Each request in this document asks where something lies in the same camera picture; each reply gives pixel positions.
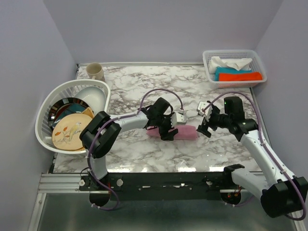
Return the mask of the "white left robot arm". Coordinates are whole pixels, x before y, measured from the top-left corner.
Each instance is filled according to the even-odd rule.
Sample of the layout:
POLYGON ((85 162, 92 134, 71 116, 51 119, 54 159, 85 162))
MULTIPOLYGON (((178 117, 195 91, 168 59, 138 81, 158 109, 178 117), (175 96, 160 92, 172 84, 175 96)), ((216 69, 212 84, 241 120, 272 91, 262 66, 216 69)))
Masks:
POLYGON ((109 153, 119 134, 134 129, 157 128, 160 139, 173 141, 178 133, 177 113, 171 104, 162 97, 150 106, 142 107, 132 114, 109 115, 99 112, 81 132, 79 138, 88 150, 87 162, 92 175, 90 184, 102 190, 107 183, 105 156, 109 153))

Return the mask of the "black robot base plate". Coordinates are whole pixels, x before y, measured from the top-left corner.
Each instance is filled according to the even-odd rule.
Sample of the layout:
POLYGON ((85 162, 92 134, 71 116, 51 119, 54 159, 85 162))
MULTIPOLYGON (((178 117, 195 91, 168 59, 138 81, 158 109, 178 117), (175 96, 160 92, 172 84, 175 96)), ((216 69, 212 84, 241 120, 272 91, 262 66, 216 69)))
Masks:
POLYGON ((99 182, 90 174, 81 191, 106 193, 111 200, 226 200, 238 204, 247 190, 224 172, 108 173, 99 182))

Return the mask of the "pink t shirt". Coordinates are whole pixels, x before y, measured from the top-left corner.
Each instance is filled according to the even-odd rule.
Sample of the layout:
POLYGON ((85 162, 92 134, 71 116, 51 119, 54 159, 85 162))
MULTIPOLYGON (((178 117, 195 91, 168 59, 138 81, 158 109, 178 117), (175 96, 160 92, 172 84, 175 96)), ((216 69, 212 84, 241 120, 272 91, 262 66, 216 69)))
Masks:
MULTIPOLYGON (((171 131, 178 129, 178 133, 174 136, 175 140, 196 140, 198 138, 196 127, 191 125, 178 125, 171 131)), ((151 137, 160 137, 158 128, 147 130, 146 134, 151 137)))

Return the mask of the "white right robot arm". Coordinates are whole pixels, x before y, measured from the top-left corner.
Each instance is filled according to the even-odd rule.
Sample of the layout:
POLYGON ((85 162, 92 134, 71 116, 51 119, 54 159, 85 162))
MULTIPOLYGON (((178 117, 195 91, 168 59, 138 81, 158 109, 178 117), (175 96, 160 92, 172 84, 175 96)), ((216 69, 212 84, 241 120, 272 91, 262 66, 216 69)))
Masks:
POLYGON ((209 128, 226 128, 252 155, 261 168, 264 177, 258 178, 237 164, 224 168, 222 185, 228 189, 235 185, 244 187, 259 199, 264 211, 271 218, 286 216, 301 221, 307 216, 305 205, 308 182, 297 177, 278 158, 262 137, 257 120, 245 118, 243 101, 235 96, 224 98, 224 113, 211 101, 199 102, 197 112, 203 116, 197 131, 211 137, 209 128))

